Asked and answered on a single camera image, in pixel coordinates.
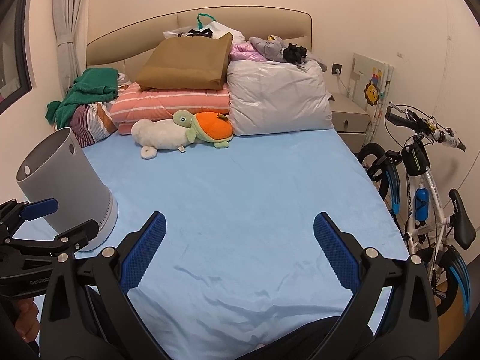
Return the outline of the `person's left hand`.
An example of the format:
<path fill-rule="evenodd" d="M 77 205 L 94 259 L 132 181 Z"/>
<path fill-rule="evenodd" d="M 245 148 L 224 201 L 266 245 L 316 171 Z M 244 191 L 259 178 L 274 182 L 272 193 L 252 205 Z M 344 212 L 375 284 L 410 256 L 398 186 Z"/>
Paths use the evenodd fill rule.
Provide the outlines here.
<path fill-rule="evenodd" d="M 15 301 L 14 305 L 19 313 L 15 323 L 18 334 L 27 343 L 35 341 L 40 331 L 37 305 L 32 298 Z"/>

